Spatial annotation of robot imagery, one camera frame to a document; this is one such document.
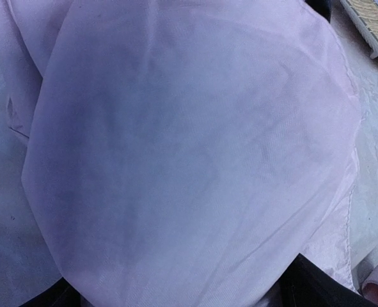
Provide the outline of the pink umbrella black lining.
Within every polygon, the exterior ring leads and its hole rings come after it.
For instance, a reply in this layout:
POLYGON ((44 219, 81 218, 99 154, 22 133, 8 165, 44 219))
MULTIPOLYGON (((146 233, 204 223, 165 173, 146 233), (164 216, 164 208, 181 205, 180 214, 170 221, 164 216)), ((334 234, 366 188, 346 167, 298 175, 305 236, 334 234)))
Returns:
POLYGON ((378 306, 329 1, 0 1, 0 306, 378 306))

